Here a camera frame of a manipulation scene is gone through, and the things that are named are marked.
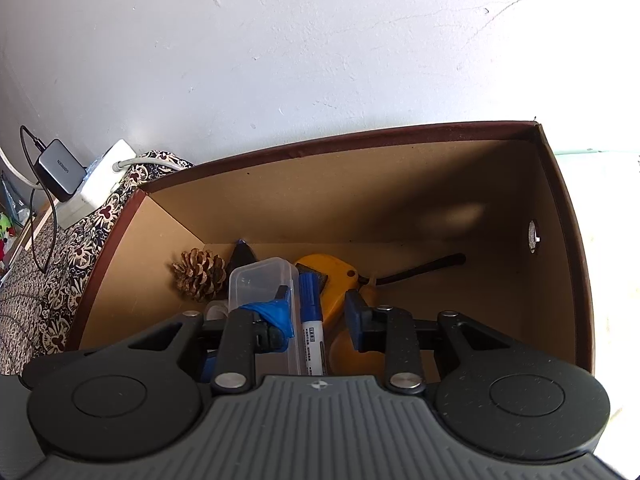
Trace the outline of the brown cardboard shoe box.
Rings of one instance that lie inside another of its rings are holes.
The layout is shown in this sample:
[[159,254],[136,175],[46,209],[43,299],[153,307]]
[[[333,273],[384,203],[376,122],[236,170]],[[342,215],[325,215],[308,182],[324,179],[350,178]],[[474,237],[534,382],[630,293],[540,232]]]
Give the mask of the brown cardboard shoe box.
[[386,286],[384,304],[457,310],[585,370],[592,301],[570,194],[541,125],[374,130],[208,162],[126,199],[66,346],[110,344],[192,308],[171,263],[244,240],[261,259],[323,252],[382,278],[461,252],[463,266]]

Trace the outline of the small clear tape roll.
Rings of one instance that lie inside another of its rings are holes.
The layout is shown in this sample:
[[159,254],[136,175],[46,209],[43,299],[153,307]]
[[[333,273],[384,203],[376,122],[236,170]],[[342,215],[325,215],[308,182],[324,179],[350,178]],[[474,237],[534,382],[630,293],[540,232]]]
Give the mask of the small clear tape roll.
[[227,300],[211,301],[205,309],[206,321],[220,321],[228,318],[229,307]]

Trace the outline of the white power strip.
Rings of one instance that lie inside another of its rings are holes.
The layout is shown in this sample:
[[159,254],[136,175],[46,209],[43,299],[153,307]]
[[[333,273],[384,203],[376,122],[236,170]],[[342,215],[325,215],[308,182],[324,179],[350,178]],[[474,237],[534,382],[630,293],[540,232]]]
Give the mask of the white power strip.
[[66,230],[100,209],[125,175],[122,162],[136,156],[132,147],[120,139],[95,160],[75,194],[67,202],[56,205],[58,226]]

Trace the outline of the blue white marker pen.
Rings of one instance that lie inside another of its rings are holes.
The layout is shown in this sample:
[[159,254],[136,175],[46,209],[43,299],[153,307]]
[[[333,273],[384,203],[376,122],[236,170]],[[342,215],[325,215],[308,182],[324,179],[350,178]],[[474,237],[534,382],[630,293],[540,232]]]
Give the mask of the blue white marker pen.
[[300,322],[305,341],[306,369],[310,376],[326,374],[319,284],[317,274],[303,272],[299,275]]

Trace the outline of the black power adapter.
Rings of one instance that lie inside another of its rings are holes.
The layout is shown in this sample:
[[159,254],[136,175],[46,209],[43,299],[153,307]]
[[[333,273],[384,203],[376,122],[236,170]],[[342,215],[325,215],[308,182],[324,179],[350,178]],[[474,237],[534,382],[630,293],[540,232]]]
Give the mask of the black power adapter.
[[87,174],[66,145],[52,140],[35,162],[35,173],[40,183],[60,202],[68,202]]

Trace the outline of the clear plastic container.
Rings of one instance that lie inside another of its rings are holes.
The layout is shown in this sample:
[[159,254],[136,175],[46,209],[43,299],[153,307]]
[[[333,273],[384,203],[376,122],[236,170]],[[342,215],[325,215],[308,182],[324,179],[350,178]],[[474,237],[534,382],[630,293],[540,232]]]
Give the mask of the clear plastic container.
[[294,337],[285,352],[271,352],[255,356],[256,376],[306,374],[305,347],[300,322],[298,271],[288,261],[274,257],[232,271],[229,284],[229,311],[254,302],[267,302],[277,296],[280,286],[290,293],[288,310]]

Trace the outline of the pine cone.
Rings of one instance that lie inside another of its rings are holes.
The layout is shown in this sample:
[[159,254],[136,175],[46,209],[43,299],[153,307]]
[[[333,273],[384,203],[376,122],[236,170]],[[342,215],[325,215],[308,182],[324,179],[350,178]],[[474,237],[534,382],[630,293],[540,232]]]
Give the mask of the pine cone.
[[178,292],[198,302],[214,300],[227,277],[224,259],[209,249],[183,252],[170,267]]

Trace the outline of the floral patterned cloth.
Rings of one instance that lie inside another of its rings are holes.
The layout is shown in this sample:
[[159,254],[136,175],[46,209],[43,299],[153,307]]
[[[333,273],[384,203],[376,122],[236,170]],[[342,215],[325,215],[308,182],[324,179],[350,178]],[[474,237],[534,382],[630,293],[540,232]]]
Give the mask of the floral patterned cloth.
[[60,353],[93,268],[137,187],[170,174],[157,164],[129,167],[101,208],[64,230],[51,219],[35,246],[15,258],[1,286],[1,373],[19,375],[37,356]]

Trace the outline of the orange tape measure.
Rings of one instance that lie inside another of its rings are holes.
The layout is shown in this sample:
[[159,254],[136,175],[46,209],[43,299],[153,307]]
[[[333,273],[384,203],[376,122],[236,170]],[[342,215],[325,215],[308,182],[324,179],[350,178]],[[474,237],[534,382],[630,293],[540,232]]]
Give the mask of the orange tape measure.
[[[374,282],[376,286],[391,285],[428,272],[462,266],[465,263],[466,255],[457,252],[408,270],[376,278]],[[294,266],[299,273],[309,272],[318,276],[323,328],[329,332],[340,322],[344,314],[346,292],[349,289],[360,289],[370,282],[370,278],[361,275],[354,266],[327,254],[305,256],[298,259]]]

